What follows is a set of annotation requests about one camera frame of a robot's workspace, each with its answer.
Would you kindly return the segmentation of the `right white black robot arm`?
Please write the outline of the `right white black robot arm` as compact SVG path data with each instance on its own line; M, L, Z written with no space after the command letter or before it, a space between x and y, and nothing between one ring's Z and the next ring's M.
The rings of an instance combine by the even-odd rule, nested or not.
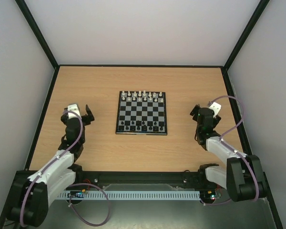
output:
M224 164L206 164L200 166L199 183L208 187L212 183L224 188L234 202L258 200L268 193L260 159L255 155L247 155L228 144L215 127L221 120L218 112L221 105L212 103L208 107L195 105L190 112L197 122L195 140L206 151L213 153Z

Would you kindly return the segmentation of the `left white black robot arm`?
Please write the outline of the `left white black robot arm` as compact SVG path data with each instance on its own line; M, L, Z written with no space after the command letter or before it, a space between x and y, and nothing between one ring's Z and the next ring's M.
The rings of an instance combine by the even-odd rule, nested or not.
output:
M68 105L61 116L65 135L55 155L41 169L27 178L16 179L7 199L8 220L21 226L40 226L50 205L68 186L82 176L82 167L75 164L85 143L85 127L94 121L88 106L81 115L77 104Z

